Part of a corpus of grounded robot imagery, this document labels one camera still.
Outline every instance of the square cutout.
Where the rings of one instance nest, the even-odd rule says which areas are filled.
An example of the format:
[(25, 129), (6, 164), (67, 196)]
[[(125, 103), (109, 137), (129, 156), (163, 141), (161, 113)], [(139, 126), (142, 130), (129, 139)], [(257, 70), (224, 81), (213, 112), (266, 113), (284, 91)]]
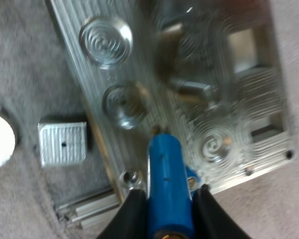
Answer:
[(249, 28), (228, 36), (235, 73), (272, 64), (271, 48), (266, 29)]
[(277, 113), (251, 122), (253, 143), (270, 138), (284, 131), (282, 115)]

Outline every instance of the black grip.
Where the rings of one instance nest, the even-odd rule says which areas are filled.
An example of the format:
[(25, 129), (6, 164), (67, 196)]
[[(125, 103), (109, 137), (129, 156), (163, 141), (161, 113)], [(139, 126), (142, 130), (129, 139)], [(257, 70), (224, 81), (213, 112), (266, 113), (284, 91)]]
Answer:
[(131, 190), (118, 213), (97, 239), (145, 239), (146, 194)]
[(193, 197), (192, 214), (197, 239), (250, 239), (203, 185)]

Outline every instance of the machined aluminum part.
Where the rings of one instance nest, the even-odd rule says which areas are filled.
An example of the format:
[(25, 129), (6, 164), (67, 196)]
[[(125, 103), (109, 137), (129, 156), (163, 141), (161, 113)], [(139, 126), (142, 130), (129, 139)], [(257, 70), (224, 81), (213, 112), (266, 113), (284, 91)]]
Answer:
[(269, 1), (48, 0), (109, 178), (146, 183), (160, 126), (225, 190), (287, 164), (294, 133)]

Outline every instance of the blue tool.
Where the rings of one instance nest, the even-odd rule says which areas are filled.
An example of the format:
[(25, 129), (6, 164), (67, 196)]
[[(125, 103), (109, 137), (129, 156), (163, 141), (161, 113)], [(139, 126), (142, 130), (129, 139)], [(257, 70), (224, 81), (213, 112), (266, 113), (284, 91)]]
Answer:
[(179, 141), (170, 134), (158, 134), (149, 143), (148, 155), (148, 238), (193, 238), (191, 198)]

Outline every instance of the gray carpet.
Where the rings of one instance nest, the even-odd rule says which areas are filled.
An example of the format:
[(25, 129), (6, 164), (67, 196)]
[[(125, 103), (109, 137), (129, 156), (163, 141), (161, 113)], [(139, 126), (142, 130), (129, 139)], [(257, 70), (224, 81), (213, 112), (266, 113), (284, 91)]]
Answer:
[[(252, 238), (297, 239), (299, 0), (272, 0), (272, 5), (297, 126), (298, 156), (292, 164), (219, 193), (216, 199)], [(0, 0), (1, 110), (21, 127), (13, 158), (0, 168), (0, 238), (93, 238), (98, 228), (82, 235), (76, 230), (65, 232), (53, 213), (52, 200), (61, 203), (108, 187), (97, 149), (90, 150), (79, 169), (41, 170), (39, 166), (36, 126), (40, 119), (84, 114), (43, 0)], [(101, 180), (89, 176), (93, 174)]]

